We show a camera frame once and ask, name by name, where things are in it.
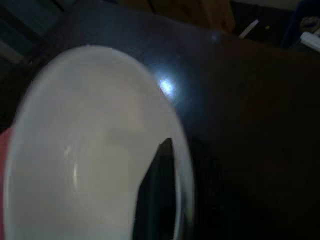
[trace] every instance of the cardboard box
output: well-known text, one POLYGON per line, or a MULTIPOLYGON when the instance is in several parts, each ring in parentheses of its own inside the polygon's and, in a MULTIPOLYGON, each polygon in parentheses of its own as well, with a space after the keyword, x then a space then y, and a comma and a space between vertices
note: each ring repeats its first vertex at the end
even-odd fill
POLYGON ((157 14, 208 29, 231 32, 235 19, 229 0, 150 0, 157 14))

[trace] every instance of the floor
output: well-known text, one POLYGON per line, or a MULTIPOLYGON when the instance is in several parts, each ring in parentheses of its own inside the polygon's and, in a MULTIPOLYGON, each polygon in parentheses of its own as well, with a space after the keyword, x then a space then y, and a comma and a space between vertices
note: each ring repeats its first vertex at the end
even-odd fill
POLYGON ((281 47, 281 43, 291 22, 293 11, 240 2, 231 2, 231 8, 236 26, 233 34, 240 35, 250 23, 258 19, 259 23, 246 38, 267 45, 281 47))

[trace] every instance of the red object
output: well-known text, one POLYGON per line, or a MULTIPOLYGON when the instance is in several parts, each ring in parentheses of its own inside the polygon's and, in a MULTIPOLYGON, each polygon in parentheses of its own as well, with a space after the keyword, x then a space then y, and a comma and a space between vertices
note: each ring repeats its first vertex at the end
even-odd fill
MULTIPOLYGON (((0 193, 3 193, 4 191, 5 162, 6 162, 11 132, 12 132, 12 129, 8 128, 0 135, 0 193)), ((3 206, 3 196, 0 197, 0 204, 1 206, 3 206)), ((4 210, 3 207, 0 207, 0 240, 5 239, 3 210, 4 210)))

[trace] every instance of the blue object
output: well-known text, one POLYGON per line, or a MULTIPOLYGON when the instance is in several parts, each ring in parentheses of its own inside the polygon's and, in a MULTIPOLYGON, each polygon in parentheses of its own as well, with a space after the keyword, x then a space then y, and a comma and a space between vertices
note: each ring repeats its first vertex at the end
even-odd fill
POLYGON ((302 32, 299 29, 301 20, 305 17, 315 16, 318 16, 320 18, 320 0, 301 1, 294 11, 291 23, 287 29, 281 46, 283 48, 289 48, 294 43, 296 43, 302 34, 302 32))

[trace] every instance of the table surface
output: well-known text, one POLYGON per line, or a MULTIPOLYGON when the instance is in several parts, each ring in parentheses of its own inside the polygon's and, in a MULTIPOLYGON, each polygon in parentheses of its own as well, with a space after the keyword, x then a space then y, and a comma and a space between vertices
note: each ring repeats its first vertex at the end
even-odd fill
MULTIPOLYGON (((34 49, 33 66, 39 69, 83 45, 127 53, 160 86, 169 85, 167 96, 189 142, 201 149, 193 158, 197 188, 219 188, 212 197, 219 206, 207 201, 213 210, 197 210, 196 234, 320 239, 319 58, 101 0, 80 0, 34 49), (203 168, 219 168, 219 187, 199 185, 203 168)), ((201 194, 199 202, 208 196, 201 194)))

